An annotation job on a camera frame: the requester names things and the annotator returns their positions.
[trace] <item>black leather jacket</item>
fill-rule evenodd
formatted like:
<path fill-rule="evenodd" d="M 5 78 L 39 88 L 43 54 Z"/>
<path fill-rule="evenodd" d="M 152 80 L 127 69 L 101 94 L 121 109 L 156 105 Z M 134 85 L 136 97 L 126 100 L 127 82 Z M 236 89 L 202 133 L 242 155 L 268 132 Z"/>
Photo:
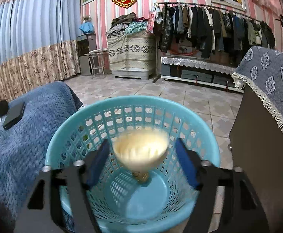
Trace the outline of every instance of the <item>black leather jacket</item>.
<path fill-rule="evenodd" d="M 175 8 L 173 7 L 166 8 L 164 31 L 162 35 L 162 41 L 161 41 L 161 51 L 162 52 L 167 52 L 172 44 L 173 32 L 174 32 L 174 23 L 173 23 L 174 13 L 175 13 Z"/>

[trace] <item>smartphone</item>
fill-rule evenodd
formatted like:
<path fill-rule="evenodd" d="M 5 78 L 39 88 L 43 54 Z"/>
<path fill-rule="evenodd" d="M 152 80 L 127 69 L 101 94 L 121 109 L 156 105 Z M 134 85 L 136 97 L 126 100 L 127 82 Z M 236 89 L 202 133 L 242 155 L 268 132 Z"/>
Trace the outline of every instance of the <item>smartphone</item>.
<path fill-rule="evenodd" d="M 10 129 L 13 125 L 17 124 L 23 116 L 25 103 L 21 102 L 9 109 L 3 127 L 5 130 Z"/>

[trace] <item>screw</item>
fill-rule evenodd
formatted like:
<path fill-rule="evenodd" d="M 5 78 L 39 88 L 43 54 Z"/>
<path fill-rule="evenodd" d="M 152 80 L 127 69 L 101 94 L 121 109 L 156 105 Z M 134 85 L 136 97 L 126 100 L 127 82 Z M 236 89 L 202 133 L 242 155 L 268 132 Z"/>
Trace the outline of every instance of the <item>screw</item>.
<path fill-rule="evenodd" d="M 83 166 L 84 165 L 84 161 L 83 160 L 77 160 L 74 162 L 74 166 L 77 167 L 77 166 Z"/>
<path fill-rule="evenodd" d="M 210 163 L 208 160 L 203 160 L 203 161 L 201 162 L 201 165 L 202 165 L 202 166 L 210 166 L 211 163 Z"/>
<path fill-rule="evenodd" d="M 41 169 L 41 171 L 43 171 L 43 172 L 50 172 L 51 169 L 52 169 L 51 166 L 44 166 L 44 167 Z"/>
<path fill-rule="evenodd" d="M 239 166 L 233 167 L 233 170 L 234 170 L 235 172 L 243 172 L 243 169 L 240 168 Z"/>

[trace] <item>teal plastic basket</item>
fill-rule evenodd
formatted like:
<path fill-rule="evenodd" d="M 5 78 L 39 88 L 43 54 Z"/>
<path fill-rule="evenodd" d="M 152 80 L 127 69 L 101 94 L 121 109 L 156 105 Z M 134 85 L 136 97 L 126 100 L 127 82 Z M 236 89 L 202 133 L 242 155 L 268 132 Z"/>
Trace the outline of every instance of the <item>teal plastic basket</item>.
<path fill-rule="evenodd" d="M 149 183 L 141 185 L 110 149 L 99 183 L 87 192 L 105 233 L 163 232 L 190 216 L 198 192 L 189 186 L 179 165 L 176 138 L 183 138 L 188 149 L 203 159 L 220 165 L 216 139 L 197 114 L 178 103 L 150 96 L 116 97 L 76 112 L 54 134 L 46 165 L 53 169 L 68 166 L 98 149 L 104 138 L 112 145 L 119 133 L 141 127 L 169 134 L 167 156 L 150 171 Z M 60 195 L 62 207 L 72 215 L 66 187 L 61 187 Z"/>

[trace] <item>tile floor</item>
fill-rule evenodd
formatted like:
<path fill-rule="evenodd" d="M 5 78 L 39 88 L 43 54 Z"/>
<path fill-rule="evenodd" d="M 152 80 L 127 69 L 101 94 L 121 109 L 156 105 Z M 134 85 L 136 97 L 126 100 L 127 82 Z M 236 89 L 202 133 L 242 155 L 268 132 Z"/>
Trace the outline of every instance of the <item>tile floor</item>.
<path fill-rule="evenodd" d="M 219 149 L 221 167 L 232 169 L 232 155 L 227 146 L 230 143 L 229 132 L 237 115 L 242 95 L 228 93 L 217 89 L 188 85 L 175 81 L 152 79 L 113 78 L 110 74 L 105 78 L 97 75 L 93 79 L 89 76 L 77 76 L 65 81 L 83 102 L 83 106 L 90 105 L 106 98 L 126 95 L 149 95 L 162 97 L 186 106 L 196 112 L 210 127 L 216 136 Z M 218 187 L 214 215 L 209 231 L 218 228 L 222 210 L 224 188 Z M 187 221 L 166 233 L 182 232 Z"/>

